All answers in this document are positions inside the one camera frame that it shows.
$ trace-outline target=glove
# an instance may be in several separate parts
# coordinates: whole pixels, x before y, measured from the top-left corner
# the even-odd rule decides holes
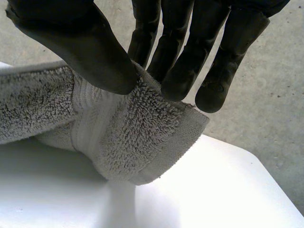
[[[134,89],[134,66],[93,0],[9,0],[6,12],[92,85],[121,95]]]
[[[228,17],[224,36],[195,98],[207,113],[224,104],[232,79],[246,51],[289,0],[132,0],[136,29],[128,54],[145,67],[163,13],[163,33],[148,72],[161,82],[162,95],[171,101],[186,97],[200,73],[218,32]],[[190,37],[181,53],[190,14]]]

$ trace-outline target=white plastic table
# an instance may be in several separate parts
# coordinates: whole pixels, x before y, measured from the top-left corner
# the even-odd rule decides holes
[[[202,135],[160,179],[108,182],[82,154],[0,145],[0,228],[304,228],[260,161]]]

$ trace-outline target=towel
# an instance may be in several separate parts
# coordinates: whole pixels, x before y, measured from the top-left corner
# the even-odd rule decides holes
[[[0,144],[35,136],[82,152],[108,180],[152,182],[209,119],[189,104],[164,100],[160,84],[134,65],[138,82],[129,95],[92,86],[64,61],[0,70]]]

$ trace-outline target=black glove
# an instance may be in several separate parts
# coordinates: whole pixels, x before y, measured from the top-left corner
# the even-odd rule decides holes
[[[146,66],[163,11],[164,31],[148,72],[162,93],[182,100],[230,13],[213,65],[196,95],[202,111],[218,111],[247,49],[289,0],[133,0],[136,30],[129,56]],[[179,59],[191,11],[190,37]],[[7,15],[25,34],[62,57],[91,84],[127,94],[137,75],[93,0],[9,0]]]
[[[7,16],[96,87],[130,93],[137,73],[93,0],[9,0]]]
[[[202,83],[196,105],[204,112],[218,111],[247,49],[289,0],[132,0],[136,30],[129,56],[146,66],[163,12],[163,35],[148,72],[162,83],[163,96],[180,101],[190,91],[228,16],[224,37],[212,67]],[[181,56],[190,13],[190,37]]]

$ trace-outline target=folded towel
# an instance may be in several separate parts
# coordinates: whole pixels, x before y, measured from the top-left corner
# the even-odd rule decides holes
[[[37,137],[84,153],[109,180],[146,184],[195,143],[209,119],[165,101],[160,84],[135,64],[129,95],[89,84],[65,62],[0,70],[0,144]]]

